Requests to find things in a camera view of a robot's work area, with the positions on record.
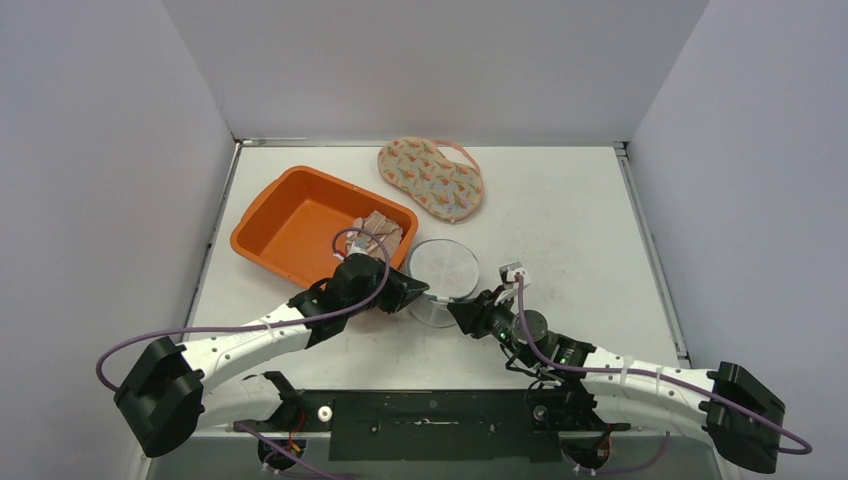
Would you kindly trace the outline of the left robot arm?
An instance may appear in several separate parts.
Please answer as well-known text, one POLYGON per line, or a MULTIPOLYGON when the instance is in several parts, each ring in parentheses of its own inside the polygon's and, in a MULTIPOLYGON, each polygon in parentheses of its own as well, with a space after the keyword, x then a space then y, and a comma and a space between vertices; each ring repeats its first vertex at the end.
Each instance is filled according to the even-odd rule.
POLYGON ((304 415, 300 394, 278 371, 255 367, 341 333, 372 308, 394 314, 429 286, 366 254, 351 254, 264 317, 201 339, 151 342, 117 388, 114 401, 142 451, 160 457, 196 430, 246 421, 282 431, 304 415))

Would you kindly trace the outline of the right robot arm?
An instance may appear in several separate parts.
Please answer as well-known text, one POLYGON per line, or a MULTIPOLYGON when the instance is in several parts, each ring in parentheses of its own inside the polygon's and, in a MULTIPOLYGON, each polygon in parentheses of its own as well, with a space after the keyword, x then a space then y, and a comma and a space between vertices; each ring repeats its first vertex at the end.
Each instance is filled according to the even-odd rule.
POLYGON ((483 291, 447 309, 463 334, 492 337, 510 369, 551 385, 530 398, 552 431, 646 427, 700 441, 756 473, 777 468, 784 402, 745 368, 668 367, 610 352, 548 328, 538 311, 483 291))

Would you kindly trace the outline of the floral padded bra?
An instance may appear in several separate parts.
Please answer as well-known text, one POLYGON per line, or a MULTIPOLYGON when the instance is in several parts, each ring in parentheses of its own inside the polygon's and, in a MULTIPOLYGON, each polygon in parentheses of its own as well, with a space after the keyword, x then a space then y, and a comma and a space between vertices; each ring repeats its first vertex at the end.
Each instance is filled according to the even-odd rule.
POLYGON ((386 182, 440 221, 463 221, 483 203, 481 168, 453 141, 402 137, 382 146, 376 162, 386 182))

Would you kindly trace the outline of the beige crumpled garment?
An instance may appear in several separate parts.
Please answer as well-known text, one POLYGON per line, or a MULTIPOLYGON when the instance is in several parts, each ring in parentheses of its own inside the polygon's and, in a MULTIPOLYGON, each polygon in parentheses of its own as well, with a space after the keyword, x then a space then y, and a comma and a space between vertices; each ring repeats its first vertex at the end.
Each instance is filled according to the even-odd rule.
POLYGON ((398 250, 404 235, 404 230, 399 223, 376 210, 366 217, 355 218, 352 227, 356 228, 356 231, 349 231, 345 234, 345 243, 349 238, 355 236, 370 237, 378 243, 381 249, 380 256, 374 257, 379 260, 391 259, 398 250))

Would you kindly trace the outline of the orange plastic tub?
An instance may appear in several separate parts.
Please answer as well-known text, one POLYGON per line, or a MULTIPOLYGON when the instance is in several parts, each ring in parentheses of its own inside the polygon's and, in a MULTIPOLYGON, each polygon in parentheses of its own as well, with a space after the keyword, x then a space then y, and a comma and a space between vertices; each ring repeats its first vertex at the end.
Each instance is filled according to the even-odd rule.
POLYGON ((357 218, 377 211, 403 230, 391 265, 399 267, 418 229, 409 208, 307 166, 286 170, 250 204, 234 228, 230 245, 240 256, 308 287, 339 264, 332 252, 344 241, 334 236, 357 218))

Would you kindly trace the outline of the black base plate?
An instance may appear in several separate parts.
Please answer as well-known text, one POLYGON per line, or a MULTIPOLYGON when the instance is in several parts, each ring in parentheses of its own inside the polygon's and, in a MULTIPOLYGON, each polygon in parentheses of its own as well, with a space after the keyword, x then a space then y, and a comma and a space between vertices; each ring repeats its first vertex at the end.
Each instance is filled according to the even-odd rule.
POLYGON ((557 462, 562 435, 585 433, 586 450, 609 424, 561 389, 307 390, 282 405, 262 433, 325 434, 331 461, 469 461, 526 458, 557 462))

